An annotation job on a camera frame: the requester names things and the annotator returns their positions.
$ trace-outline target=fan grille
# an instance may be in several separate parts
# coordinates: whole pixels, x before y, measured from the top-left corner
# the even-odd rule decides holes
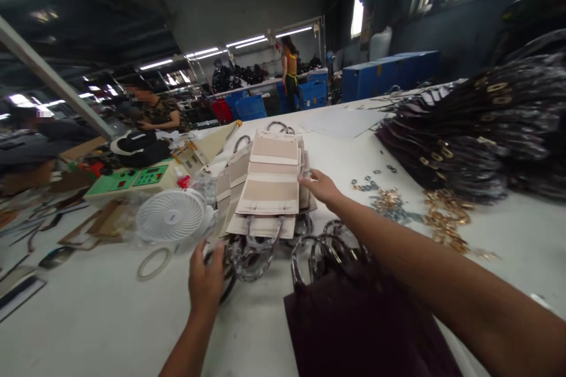
[[[148,199],[140,208],[136,224],[148,242],[171,242],[193,234],[205,210],[204,198],[193,190],[166,190]]]

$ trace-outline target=hand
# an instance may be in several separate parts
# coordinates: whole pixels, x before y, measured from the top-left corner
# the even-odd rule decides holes
[[[142,122],[142,121],[138,121],[137,123],[140,127],[140,130],[143,130],[143,131],[155,130],[155,125],[153,125],[153,124],[145,123],[145,122]]]
[[[220,298],[224,291],[224,242],[221,242],[212,255],[212,264],[205,265],[203,239],[190,258],[189,295],[191,314],[216,315]]]
[[[298,176],[299,184],[308,188],[311,193],[321,202],[328,204],[342,197],[342,193],[336,188],[332,179],[319,170],[311,170],[311,178]]]

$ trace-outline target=woman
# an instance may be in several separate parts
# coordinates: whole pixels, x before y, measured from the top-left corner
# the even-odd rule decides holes
[[[283,65],[283,85],[285,86],[285,95],[287,96],[287,105],[290,112],[294,112],[295,94],[299,94],[297,87],[297,56],[299,56],[297,48],[291,41],[291,37],[286,35],[281,38],[283,44],[283,53],[281,54],[281,64]]]

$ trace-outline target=left hand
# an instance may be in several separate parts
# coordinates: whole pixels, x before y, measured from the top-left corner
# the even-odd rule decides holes
[[[224,242],[221,241],[214,250],[212,264],[208,267],[203,257],[205,244],[206,239],[203,239],[190,258],[190,312],[214,316],[220,307],[220,298],[224,291]]]
[[[142,121],[138,121],[137,123],[139,124],[140,130],[143,131],[155,130],[155,125],[153,124],[145,123]]]

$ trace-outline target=worker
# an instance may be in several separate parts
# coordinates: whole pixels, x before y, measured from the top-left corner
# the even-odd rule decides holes
[[[165,94],[157,95],[151,86],[140,77],[123,81],[126,94],[141,102],[143,119],[139,121],[141,130],[163,130],[188,133],[189,125],[174,98]]]
[[[289,110],[294,112],[297,110],[295,107],[295,94],[299,94],[297,82],[297,57],[299,52],[291,41],[289,35],[281,38],[283,44],[283,52],[281,53],[281,64],[283,65],[283,85],[285,87],[285,96],[287,98],[287,105]]]
[[[335,213],[379,263],[501,377],[566,376],[566,322],[470,259],[346,197],[318,170],[299,183]],[[162,377],[198,377],[224,285],[223,245],[190,263],[191,310]]]

